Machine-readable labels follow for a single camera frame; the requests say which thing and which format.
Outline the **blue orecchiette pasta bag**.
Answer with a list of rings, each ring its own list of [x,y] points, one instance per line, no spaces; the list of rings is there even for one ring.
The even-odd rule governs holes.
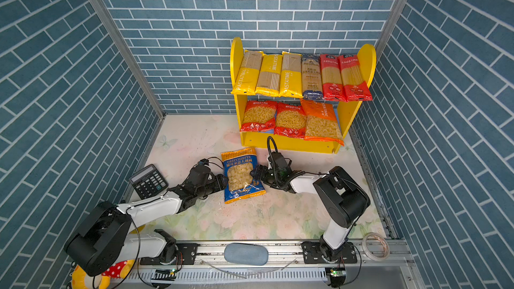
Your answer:
[[[258,165],[254,147],[224,152],[221,157],[224,175],[228,178],[228,186],[224,190],[225,204],[266,193],[263,184],[250,175],[250,172]]]

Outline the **red macaroni bag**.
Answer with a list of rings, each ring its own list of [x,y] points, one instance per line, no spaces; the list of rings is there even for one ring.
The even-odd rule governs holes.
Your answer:
[[[274,130],[278,103],[271,100],[251,100],[246,104],[241,132],[266,132]]]
[[[275,135],[294,139],[304,139],[307,125],[307,116],[299,105],[278,103]]]

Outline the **orange pasta bag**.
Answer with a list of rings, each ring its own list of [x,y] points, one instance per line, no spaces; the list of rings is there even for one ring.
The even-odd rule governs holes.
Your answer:
[[[334,142],[344,145],[343,135],[331,104],[314,100],[301,100],[307,116],[305,140]]]

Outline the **blue clear spaghetti bag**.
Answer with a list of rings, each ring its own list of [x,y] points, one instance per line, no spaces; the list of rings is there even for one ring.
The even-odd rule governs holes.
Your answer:
[[[303,54],[301,63],[303,98],[306,100],[322,100],[323,83],[319,56]]]

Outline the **red yellow spaghetti bag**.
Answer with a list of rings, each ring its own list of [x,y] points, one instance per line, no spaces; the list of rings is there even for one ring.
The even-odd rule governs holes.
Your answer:
[[[357,56],[342,55],[338,57],[338,61],[346,101],[372,101],[373,97],[362,77]]]
[[[329,101],[346,101],[337,56],[321,54],[319,57],[323,97]]]

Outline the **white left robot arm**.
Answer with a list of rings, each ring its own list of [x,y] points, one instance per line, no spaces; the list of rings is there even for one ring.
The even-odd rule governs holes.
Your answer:
[[[132,203],[99,203],[76,228],[64,251],[89,276],[99,276],[115,264],[133,258],[152,258],[160,264],[179,261],[173,236],[162,229],[142,235],[139,227],[166,215],[181,213],[198,199],[225,190],[228,178],[198,164],[186,180],[163,193]]]

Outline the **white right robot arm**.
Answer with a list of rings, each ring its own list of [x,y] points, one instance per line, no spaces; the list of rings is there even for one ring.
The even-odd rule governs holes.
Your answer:
[[[291,169],[291,160],[272,152],[267,166],[258,165],[250,172],[257,182],[289,193],[309,193],[319,197],[331,218],[320,239],[322,255],[334,261],[341,254],[352,227],[371,204],[368,194],[340,166],[326,173]]]

